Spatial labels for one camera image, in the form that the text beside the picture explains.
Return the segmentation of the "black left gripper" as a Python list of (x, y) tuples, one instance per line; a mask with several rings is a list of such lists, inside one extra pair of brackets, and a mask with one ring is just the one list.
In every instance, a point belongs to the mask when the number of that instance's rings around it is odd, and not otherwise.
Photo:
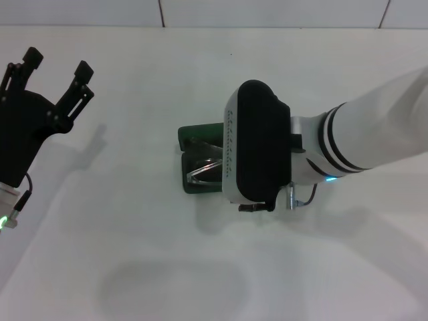
[(51, 135), (68, 133), (94, 97), (88, 87), (94, 71), (84, 60), (56, 105), (40, 94), (24, 91), (42, 60), (43, 55), (30, 47), (23, 63), (7, 65), (0, 83), (0, 99), (6, 99), (0, 103), (0, 182), (10, 187), (20, 186), (43, 142)]

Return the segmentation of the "silver wrist connector post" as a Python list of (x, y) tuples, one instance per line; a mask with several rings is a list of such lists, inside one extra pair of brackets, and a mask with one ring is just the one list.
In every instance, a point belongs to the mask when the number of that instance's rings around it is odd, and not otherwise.
[(4, 224), (4, 227), (15, 229), (17, 227), (17, 216), (19, 215), (19, 211), (14, 209), (7, 217), (7, 220)]
[(293, 211), (297, 207), (299, 207), (299, 200), (296, 198), (296, 187), (294, 182), (291, 182), (288, 185), (288, 203), (287, 203), (288, 209)]

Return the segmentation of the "clear white glasses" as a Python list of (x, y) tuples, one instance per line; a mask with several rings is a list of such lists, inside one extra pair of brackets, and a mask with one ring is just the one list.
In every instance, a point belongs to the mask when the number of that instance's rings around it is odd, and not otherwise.
[(187, 152), (191, 157), (191, 169), (186, 174), (187, 182), (199, 186), (221, 187), (223, 148), (191, 137)]

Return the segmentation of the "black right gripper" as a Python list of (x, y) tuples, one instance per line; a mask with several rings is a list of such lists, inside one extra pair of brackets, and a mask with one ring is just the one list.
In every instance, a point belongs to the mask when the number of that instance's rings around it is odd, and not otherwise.
[(258, 212), (258, 211), (268, 211), (272, 212), (276, 208), (276, 200), (278, 197), (278, 190), (276, 189), (268, 198), (265, 203), (256, 203), (256, 204), (241, 204), (238, 207), (239, 212)]

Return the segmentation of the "silver left wrist connector post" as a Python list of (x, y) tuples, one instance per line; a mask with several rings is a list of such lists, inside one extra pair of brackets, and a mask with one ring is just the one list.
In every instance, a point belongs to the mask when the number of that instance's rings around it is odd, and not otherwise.
[(7, 217), (7, 220), (4, 224), (4, 227), (15, 229), (17, 227), (17, 216), (19, 215), (19, 211), (14, 209)]

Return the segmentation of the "silver right wrist connector post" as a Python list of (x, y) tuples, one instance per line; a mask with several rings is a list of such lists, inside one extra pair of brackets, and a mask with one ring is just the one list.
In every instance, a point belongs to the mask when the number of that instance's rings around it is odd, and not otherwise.
[(288, 185), (288, 203), (287, 203), (288, 209), (293, 211), (297, 207), (299, 207), (299, 200), (296, 198), (296, 187), (294, 182), (291, 182)]

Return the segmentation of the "green glasses case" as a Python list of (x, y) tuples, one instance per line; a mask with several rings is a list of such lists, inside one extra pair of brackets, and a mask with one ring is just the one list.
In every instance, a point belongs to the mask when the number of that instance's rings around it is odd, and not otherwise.
[(178, 129), (179, 147), (181, 154), (181, 173), (183, 190), (187, 194), (196, 195), (203, 193), (219, 193), (221, 187), (207, 187), (189, 184), (186, 179), (187, 171), (191, 169), (191, 157), (187, 150), (189, 149), (189, 141), (191, 137), (200, 138), (209, 144), (214, 144), (223, 148), (223, 124), (200, 124), (192, 126), (183, 126)]

